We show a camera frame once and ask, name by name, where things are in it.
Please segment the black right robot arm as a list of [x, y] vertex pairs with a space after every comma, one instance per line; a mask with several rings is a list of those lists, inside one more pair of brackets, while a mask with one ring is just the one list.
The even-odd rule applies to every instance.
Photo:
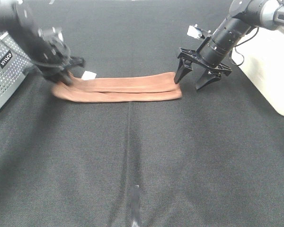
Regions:
[[284, 0], [234, 0], [227, 17], [214, 32], [206, 31], [197, 25], [190, 26], [187, 34], [203, 42], [196, 50], [180, 48], [179, 65], [174, 77], [177, 84], [198, 64], [205, 71], [197, 81], [197, 90], [221, 80], [222, 74], [228, 76], [232, 70], [222, 63], [240, 39], [253, 29], [276, 30], [284, 27]]

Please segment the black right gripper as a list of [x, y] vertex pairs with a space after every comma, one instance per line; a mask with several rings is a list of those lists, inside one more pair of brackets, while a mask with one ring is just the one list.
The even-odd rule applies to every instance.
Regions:
[[195, 88], [201, 88], [221, 80], [221, 73], [228, 76], [232, 70], [229, 66], [222, 63], [222, 60], [230, 52], [216, 44], [212, 39], [205, 39], [197, 50], [180, 48], [178, 53], [179, 65], [176, 71], [174, 82], [178, 84], [181, 79], [192, 71], [192, 64], [198, 64], [206, 69]]

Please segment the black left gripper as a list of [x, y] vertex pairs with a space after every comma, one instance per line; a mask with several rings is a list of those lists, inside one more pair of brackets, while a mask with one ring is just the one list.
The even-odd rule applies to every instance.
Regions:
[[37, 49], [31, 60], [43, 77], [51, 82], [62, 82], [71, 86], [69, 70], [85, 67], [84, 58], [72, 56], [70, 48], [64, 42], [60, 27], [38, 29], [33, 44]]

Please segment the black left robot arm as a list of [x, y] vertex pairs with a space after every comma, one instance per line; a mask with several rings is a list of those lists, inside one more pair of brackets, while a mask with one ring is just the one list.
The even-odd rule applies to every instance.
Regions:
[[42, 30], [31, 8], [17, 0], [0, 1], [0, 32], [6, 31], [41, 75], [53, 83], [72, 84], [70, 69], [84, 67], [82, 57], [71, 55], [60, 28]]

